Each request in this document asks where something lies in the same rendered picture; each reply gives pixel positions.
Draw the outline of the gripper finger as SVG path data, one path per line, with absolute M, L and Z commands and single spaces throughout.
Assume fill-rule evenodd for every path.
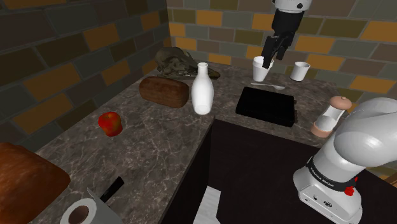
M 270 67 L 271 60 L 279 48 L 279 37 L 278 36 L 267 36 L 261 56 L 263 57 L 262 67 L 268 69 Z
M 276 59 L 282 60 L 286 50 L 291 46 L 293 38 L 279 38 L 277 40 Z

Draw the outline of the white cup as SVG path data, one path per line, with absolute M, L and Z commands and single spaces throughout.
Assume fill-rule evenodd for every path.
M 290 78 L 294 81 L 302 81 L 310 68 L 310 64 L 306 62 L 295 62 Z
M 254 81 L 263 81 L 272 68 L 274 60 L 272 59 L 269 68 L 263 67 L 263 56 L 257 56 L 253 59 L 253 79 Z

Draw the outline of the white spoon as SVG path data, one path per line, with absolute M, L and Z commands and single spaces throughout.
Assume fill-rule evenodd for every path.
M 263 83 L 254 83 L 254 82 L 251 82 L 251 84 L 256 85 L 256 86 L 274 87 L 276 90 L 284 90 L 285 89 L 284 86 L 279 86 L 279 85 L 270 85 L 270 84 L 263 84 Z

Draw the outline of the black flat box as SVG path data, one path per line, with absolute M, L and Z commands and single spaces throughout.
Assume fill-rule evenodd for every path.
M 291 95 L 244 87 L 235 112 L 258 120 L 292 127 L 295 99 Z

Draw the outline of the white bottle vase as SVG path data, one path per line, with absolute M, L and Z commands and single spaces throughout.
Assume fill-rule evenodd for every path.
M 214 89 L 208 75 L 208 64 L 200 62 L 197 64 L 197 76 L 192 84 L 192 104 L 198 115 L 206 115 L 211 112 Z

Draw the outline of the pink and white pepper mill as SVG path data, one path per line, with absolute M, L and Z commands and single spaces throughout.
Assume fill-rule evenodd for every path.
M 346 97 L 332 97 L 330 99 L 330 105 L 312 124 L 310 131 L 317 137 L 328 137 L 344 111 L 350 109 L 351 106 L 352 102 Z

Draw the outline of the small brown bread loaf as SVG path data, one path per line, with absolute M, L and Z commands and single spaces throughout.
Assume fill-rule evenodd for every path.
M 189 86 L 181 81 L 150 76 L 140 82 L 139 93 L 147 101 L 181 108 L 189 99 Z

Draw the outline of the dark robot stand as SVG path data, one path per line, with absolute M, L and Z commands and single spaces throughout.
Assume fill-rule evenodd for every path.
M 317 148 L 213 121 L 159 224 L 193 224 L 205 189 L 220 191 L 220 224 L 334 224 L 304 204 L 294 172 Z

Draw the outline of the red apple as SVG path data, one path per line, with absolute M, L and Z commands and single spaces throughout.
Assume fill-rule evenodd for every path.
M 121 117 L 115 112 L 107 112 L 98 118 L 98 125 L 108 137 L 114 137 L 123 130 Z

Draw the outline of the white paper roll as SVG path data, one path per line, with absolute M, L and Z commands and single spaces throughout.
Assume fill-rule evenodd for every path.
M 60 224 L 123 224 L 121 218 L 101 200 L 81 199 L 67 208 Z

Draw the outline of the large brown bread loaf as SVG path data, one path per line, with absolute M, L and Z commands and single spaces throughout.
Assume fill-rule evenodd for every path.
M 70 182 L 68 173 L 23 146 L 0 143 L 0 224 L 28 224 Z

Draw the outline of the black handled knife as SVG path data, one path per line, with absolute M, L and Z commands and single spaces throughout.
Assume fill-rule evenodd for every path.
M 108 187 L 108 189 L 100 196 L 96 196 L 96 194 L 91 191 L 91 189 L 87 188 L 87 192 L 96 200 L 100 200 L 103 203 L 106 203 L 123 185 L 123 179 L 118 176 L 116 180 Z

